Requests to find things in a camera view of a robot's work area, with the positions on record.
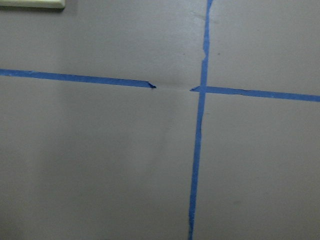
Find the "wall surface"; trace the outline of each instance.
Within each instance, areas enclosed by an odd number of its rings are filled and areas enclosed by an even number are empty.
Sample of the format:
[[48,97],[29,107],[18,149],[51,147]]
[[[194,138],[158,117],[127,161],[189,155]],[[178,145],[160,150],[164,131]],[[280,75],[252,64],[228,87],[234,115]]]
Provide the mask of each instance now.
[[320,102],[202,91],[318,99],[320,2],[208,2],[0,7],[1,240],[320,239]]

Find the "painted wall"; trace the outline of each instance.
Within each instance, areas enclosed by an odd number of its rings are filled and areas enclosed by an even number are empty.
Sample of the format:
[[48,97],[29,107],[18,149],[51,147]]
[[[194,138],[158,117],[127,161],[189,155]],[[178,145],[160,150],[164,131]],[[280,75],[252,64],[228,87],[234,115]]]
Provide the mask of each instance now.
[[320,2],[208,3],[0,7],[1,240],[320,239]]

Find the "light switch plate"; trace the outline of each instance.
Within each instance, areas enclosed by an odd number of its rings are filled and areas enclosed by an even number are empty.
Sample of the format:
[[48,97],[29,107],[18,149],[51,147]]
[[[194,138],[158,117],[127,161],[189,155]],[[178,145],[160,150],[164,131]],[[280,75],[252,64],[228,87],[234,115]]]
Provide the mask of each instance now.
[[63,9],[65,0],[0,0],[0,6]]

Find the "vertical tape strip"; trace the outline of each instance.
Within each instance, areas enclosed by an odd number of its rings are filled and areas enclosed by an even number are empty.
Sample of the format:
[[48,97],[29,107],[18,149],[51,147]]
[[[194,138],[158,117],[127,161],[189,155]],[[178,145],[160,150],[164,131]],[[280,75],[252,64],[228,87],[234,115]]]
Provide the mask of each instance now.
[[202,120],[205,111],[206,102],[206,86],[208,78],[208,63],[209,63],[209,49],[210,49],[210,8],[213,0],[207,0],[206,15],[205,15],[205,27],[204,27],[204,39],[203,39],[203,51],[205,54],[201,65],[201,80],[199,87],[199,100],[198,111],[196,119],[196,132],[194,142],[194,154],[193,154],[193,167],[192,167],[192,179],[191,179],[191,191],[190,191],[190,205],[189,205],[189,234],[188,240],[193,240],[194,226],[195,226],[195,213],[197,203],[197,188],[198,188],[198,174],[201,152],[201,138],[202,138]]

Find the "blue painter's tape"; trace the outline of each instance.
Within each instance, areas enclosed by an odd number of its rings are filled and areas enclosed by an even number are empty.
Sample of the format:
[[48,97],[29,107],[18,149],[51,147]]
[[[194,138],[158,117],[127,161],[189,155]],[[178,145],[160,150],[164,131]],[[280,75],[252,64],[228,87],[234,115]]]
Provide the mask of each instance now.
[[[192,92],[200,92],[201,86],[192,88]],[[228,95],[243,95],[258,98],[271,98],[271,99],[288,99],[298,101],[320,102],[320,95],[306,95],[298,93],[276,92],[276,91],[259,91],[259,90],[243,90],[233,89],[226,87],[205,87],[206,93],[210,94],[228,94]]]
[[110,84],[110,85],[152,88],[152,89],[156,88],[155,85],[151,84],[148,81],[99,77],[99,76],[82,76],[82,75],[49,73],[49,72],[39,72],[39,71],[0,69],[0,76],[50,79],[50,80],[70,81],[70,82],[79,82],[79,83]]
[[201,153],[201,139],[202,139],[202,120],[205,111],[206,102],[206,86],[208,78],[208,63],[209,63],[209,49],[210,49],[210,8],[213,0],[207,1],[206,15],[205,15],[205,27],[204,27],[204,39],[203,39],[203,51],[204,59],[201,65],[201,80],[199,87],[199,100],[198,111],[196,119],[196,132],[194,142],[194,154],[193,154],[193,166],[192,166],[192,179],[190,190],[190,203],[189,203],[189,233],[188,240],[193,240],[194,227],[195,227],[195,214],[197,203],[197,190],[198,190],[198,176],[200,165],[200,153]]

